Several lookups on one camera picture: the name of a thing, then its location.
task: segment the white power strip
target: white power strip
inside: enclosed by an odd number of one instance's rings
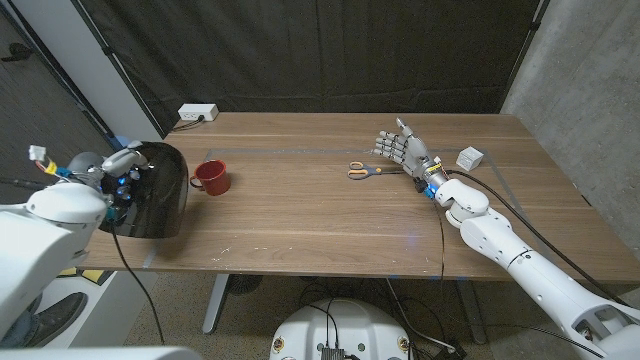
[[[204,116],[204,121],[213,121],[218,113],[216,104],[183,104],[178,110],[180,119],[186,121],[198,120],[200,115]]]

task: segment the black backdrop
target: black backdrop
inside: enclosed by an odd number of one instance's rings
[[[83,0],[166,131],[221,111],[490,113],[537,0]]]

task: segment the wooden table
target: wooden table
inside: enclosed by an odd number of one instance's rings
[[[460,170],[455,161],[468,146],[482,151],[484,159],[472,175],[507,198],[594,278],[640,282],[640,263],[518,119],[401,117],[446,168]],[[191,172],[205,158],[223,160],[231,189],[217,197],[190,191],[176,238],[121,237],[129,264],[151,271],[439,279],[439,211],[446,279],[510,280],[504,270],[465,245],[442,209],[436,210],[418,194],[408,175],[347,178],[350,161],[396,165],[369,152],[380,130],[398,132],[395,118],[395,114],[221,113],[214,122],[170,134],[165,141],[183,153]],[[501,203],[487,196],[523,240],[580,279]],[[108,234],[96,231],[88,250],[83,267],[122,269]],[[222,280],[214,286],[205,332],[213,330],[221,309],[226,277]]]

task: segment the small white box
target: small white box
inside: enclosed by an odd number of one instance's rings
[[[186,121],[198,120],[200,116],[204,116],[204,121],[213,121],[218,116],[218,107],[216,104],[183,104],[178,114]]]
[[[460,151],[460,155],[458,155],[458,160],[456,160],[456,164],[461,168],[471,171],[480,164],[482,161],[483,153],[469,146],[468,148]]]

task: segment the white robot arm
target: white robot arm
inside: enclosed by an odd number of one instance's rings
[[[144,166],[147,160],[135,151],[139,145],[134,142],[102,165],[75,174],[73,181],[62,178],[25,204],[0,205],[0,273],[11,274],[0,279],[0,338],[60,271],[86,258],[84,249],[113,199],[96,184],[105,173],[120,176],[134,165]],[[32,146],[30,154],[31,160],[43,161],[45,149]]]
[[[411,129],[400,119],[396,123],[404,137],[381,132],[383,138],[376,140],[373,152],[402,164],[417,187],[448,207],[447,220],[460,229],[464,242],[505,269],[565,336],[591,350],[574,347],[583,359],[637,356],[639,310],[593,294],[533,250],[504,216],[489,207],[482,192],[449,179],[426,148],[416,150],[409,144],[408,139],[418,139]]]

